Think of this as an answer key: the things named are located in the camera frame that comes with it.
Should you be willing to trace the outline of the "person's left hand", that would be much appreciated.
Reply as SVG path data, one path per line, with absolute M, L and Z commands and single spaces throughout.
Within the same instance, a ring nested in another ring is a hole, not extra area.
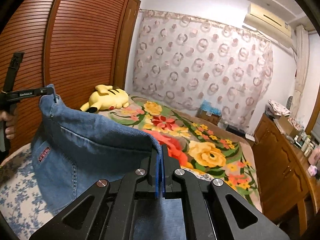
M 0 119 L 5 122 L 4 134 L 6 135 L 6 138 L 9 140 L 14 139 L 18 121 L 18 108 L 16 108 L 12 114 L 1 111 Z

